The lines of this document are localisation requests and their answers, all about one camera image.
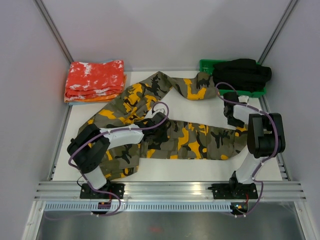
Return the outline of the camouflage yellow green trousers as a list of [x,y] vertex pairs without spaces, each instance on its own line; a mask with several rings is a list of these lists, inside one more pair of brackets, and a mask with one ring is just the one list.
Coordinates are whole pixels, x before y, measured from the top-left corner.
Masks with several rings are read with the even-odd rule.
[[68,151],[83,174],[100,170],[108,180],[134,174],[140,159],[228,160],[247,146],[248,131],[168,118],[155,106],[172,90],[191,101],[217,96],[214,78],[171,77],[159,71],[129,86],[80,129]]

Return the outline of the black trousers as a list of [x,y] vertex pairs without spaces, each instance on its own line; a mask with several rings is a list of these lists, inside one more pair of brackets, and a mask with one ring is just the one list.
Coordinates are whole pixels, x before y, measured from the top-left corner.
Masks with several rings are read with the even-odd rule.
[[235,90],[254,93],[265,88],[272,78],[272,69],[260,65],[254,59],[239,58],[215,63],[212,76],[216,84],[225,82]]

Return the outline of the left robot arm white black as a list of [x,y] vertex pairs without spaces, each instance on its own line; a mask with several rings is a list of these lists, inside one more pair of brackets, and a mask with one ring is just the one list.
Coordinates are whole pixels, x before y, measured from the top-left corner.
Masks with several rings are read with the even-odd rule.
[[108,150],[125,145],[139,144],[148,138],[155,138],[165,130],[169,121],[162,112],[125,127],[99,128],[87,125],[76,138],[70,140],[67,152],[69,163],[78,169],[97,198],[105,198],[109,193],[107,179],[100,163]]

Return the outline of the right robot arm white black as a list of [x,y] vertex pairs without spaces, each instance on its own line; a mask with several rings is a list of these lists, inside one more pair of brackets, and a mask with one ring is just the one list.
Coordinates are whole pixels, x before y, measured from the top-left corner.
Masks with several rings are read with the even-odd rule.
[[240,198],[245,192],[256,191],[255,176],[266,161],[286,148],[282,116],[267,113],[240,102],[236,92],[223,95],[224,116],[233,127],[247,126],[248,154],[240,168],[233,172],[228,183],[228,193]]

